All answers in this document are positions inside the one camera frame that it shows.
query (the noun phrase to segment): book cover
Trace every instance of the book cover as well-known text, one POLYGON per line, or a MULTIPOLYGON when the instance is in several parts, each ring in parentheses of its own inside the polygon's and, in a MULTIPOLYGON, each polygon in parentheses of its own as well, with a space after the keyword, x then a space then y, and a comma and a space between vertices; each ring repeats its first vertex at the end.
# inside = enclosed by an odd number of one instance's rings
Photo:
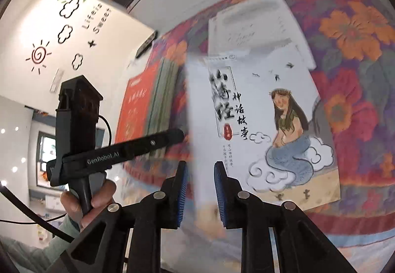
POLYGON ((340 199, 329 123, 295 44, 188 55, 186 68, 198 212, 217 206, 217 161, 266 202, 305 210, 340 199))
POLYGON ((162 62, 159 61, 129 80, 119 115, 116 143, 146 135, 147 119, 151 116, 151 102, 161 66, 162 62))

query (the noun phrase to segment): illustrated girl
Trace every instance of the illustrated girl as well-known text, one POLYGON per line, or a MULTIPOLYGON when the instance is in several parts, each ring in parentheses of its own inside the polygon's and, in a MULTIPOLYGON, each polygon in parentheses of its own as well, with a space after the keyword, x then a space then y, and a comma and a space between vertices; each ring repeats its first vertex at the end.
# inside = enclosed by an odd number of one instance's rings
POLYGON ((291 186, 307 183, 313 175, 312 164, 305 160, 310 139, 303 132, 309 129, 305 113, 289 90, 277 88, 271 93, 277 135, 266 153, 267 164, 277 170, 292 172, 291 186))

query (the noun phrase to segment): red book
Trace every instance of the red book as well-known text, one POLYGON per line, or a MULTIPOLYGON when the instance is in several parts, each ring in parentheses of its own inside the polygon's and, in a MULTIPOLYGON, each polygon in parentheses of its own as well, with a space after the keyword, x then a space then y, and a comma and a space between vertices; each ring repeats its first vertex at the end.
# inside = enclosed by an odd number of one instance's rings
POLYGON ((140 75, 129 79, 118 120, 115 143, 145 136, 147 118, 151 115, 151 98, 161 61, 149 66, 140 75))

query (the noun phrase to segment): black handle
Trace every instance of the black handle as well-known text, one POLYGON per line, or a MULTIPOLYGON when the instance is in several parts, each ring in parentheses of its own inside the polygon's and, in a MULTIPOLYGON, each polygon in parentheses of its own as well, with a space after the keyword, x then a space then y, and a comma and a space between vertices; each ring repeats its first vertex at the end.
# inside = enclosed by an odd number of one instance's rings
POLYGON ((79 178, 77 180, 71 180, 69 182, 69 189, 73 190, 79 199, 82 214, 85 216, 92 209, 92 193, 90 191, 89 177, 79 178))

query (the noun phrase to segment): cloud decal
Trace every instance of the cloud decal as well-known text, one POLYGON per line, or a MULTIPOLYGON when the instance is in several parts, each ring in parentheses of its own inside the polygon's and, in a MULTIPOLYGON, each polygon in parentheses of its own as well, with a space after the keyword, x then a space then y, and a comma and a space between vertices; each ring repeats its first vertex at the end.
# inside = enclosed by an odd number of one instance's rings
POLYGON ((260 143, 270 143, 271 138, 269 135, 266 135, 261 132, 257 132, 256 134, 251 134, 250 135, 250 140, 253 141, 255 144, 260 144, 260 143))
POLYGON ((64 25, 62 31, 58 33, 58 43, 63 44, 66 40, 68 40, 73 31, 72 26, 64 25))
POLYGON ((325 145, 322 139, 310 137, 310 146, 305 153, 306 159, 312 164, 315 172, 333 163, 333 149, 325 145))
POLYGON ((280 192, 295 178, 294 173, 276 170, 267 165, 266 159, 258 159, 249 166, 246 182, 256 192, 280 192))
POLYGON ((82 65, 83 59, 84 59, 84 56, 82 56, 81 54, 76 54, 74 56, 74 60, 72 61, 72 66, 75 71, 82 65))
POLYGON ((62 10, 59 12, 59 15, 64 18, 70 18, 73 12, 78 9, 79 0, 70 0, 63 5, 62 10))

